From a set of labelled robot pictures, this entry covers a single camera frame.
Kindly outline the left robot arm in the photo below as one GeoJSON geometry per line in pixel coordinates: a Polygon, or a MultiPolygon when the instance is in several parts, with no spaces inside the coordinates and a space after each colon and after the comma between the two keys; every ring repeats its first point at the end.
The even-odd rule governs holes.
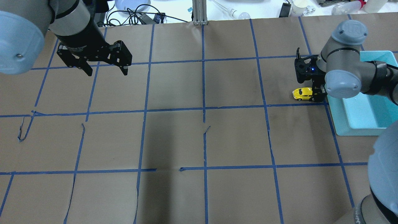
{"type": "Polygon", "coordinates": [[[59,39],[56,51],[69,68],[91,76],[89,62],[105,62],[124,75],[132,54],[118,40],[109,44],[94,17],[108,9],[106,0],[2,0],[0,3],[1,73],[19,75],[31,70],[51,31],[59,39]]]}

